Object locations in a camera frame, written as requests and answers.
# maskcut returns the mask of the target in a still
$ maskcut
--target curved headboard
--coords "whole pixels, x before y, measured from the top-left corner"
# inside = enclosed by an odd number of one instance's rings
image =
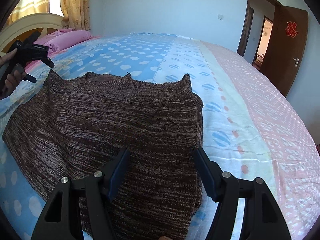
[[[36,30],[42,37],[62,29],[62,19],[62,16],[52,13],[35,13],[15,21],[0,32],[0,56],[8,52],[15,40],[24,41]]]

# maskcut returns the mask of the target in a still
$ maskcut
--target metal screw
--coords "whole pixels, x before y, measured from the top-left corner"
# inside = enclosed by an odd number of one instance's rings
[[[262,178],[256,178],[256,183],[263,184],[264,180]]]
[[[62,183],[67,183],[69,181],[69,179],[68,179],[68,177],[63,177],[60,181]]]
[[[99,178],[103,175],[102,171],[96,171],[94,174],[93,174],[96,178]]]
[[[222,177],[224,177],[224,178],[230,178],[230,177],[231,177],[231,173],[230,173],[230,172],[227,172],[227,171],[224,171],[224,172],[222,173]]]

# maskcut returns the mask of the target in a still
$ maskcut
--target silver door handle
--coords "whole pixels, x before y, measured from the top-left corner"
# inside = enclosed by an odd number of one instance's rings
[[[296,59],[295,59],[295,58],[292,58],[292,59],[296,62],[294,66],[297,67],[297,66],[298,66],[298,63],[299,63],[299,59],[298,59],[298,58],[296,58]]]

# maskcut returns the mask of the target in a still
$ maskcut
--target blue polka dot bed sheet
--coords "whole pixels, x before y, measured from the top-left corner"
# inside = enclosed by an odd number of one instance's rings
[[[269,80],[236,53],[218,45],[172,34],[131,33],[95,38],[52,58],[64,79],[88,71],[145,82],[191,77],[192,91],[204,103],[203,148],[210,160],[237,178],[262,177],[275,196],[292,239],[300,240],[320,213],[320,159],[303,122]],[[27,72],[37,83],[21,82],[0,103],[1,135],[14,110],[42,87],[49,67],[39,62]],[[0,207],[23,240],[31,238],[45,205],[0,140]],[[205,239],[217,204],[203,190],[187,240]],[[232,239],[239,239],[244,200],[239,200]],[[85,240],[91,239],[84,233]]]

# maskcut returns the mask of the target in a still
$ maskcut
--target yellow curtain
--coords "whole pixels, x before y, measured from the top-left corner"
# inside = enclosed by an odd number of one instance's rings
[[[90,30],[90,0],[60,0],[63,28]]]
[[[10,14],[7,25],[30,14],[49,12],[49,2],[50,0],[21,0]]]

